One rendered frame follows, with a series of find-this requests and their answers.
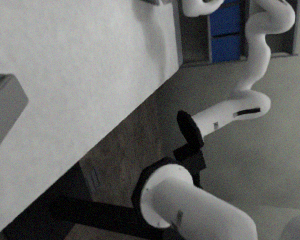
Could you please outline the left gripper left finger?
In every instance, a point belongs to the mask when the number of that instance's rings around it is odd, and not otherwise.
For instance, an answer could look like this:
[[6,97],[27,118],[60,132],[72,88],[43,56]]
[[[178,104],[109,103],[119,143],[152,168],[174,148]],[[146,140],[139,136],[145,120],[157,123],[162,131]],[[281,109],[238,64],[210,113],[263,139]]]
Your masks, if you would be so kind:
[[17,77],[0,74],[0,145],[29,103]]

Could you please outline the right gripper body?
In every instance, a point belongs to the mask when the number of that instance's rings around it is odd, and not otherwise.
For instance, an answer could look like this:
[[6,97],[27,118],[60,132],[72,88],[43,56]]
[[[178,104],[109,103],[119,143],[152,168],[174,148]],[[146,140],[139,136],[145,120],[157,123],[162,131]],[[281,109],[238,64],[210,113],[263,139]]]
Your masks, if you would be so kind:
[[161,0],[162,1],[162,3],[163,3],[163,5],[165,5],[165,4],[169,4],[169,3],[172,3],[172,1],[170,0]]

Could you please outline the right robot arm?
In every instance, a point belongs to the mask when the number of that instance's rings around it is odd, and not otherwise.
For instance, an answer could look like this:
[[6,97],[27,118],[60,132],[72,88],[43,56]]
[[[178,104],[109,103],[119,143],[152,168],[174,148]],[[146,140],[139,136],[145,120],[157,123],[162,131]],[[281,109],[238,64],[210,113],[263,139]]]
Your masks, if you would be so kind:
[[[205,16],[215,11],[224,0],[182,0],[183,13],[188,17]],[[293,8],[285,0],[254,0],[266,12],[251,16],[245,26],[249,55],[245,70],[230,91],[226,101],[219,102],[193,116],[203,136],[234,121],[253,119],[268,112],[271,102],[265,94],[249,90],[265,73],[271,51],[266,34],[283,33],[295,21]]]

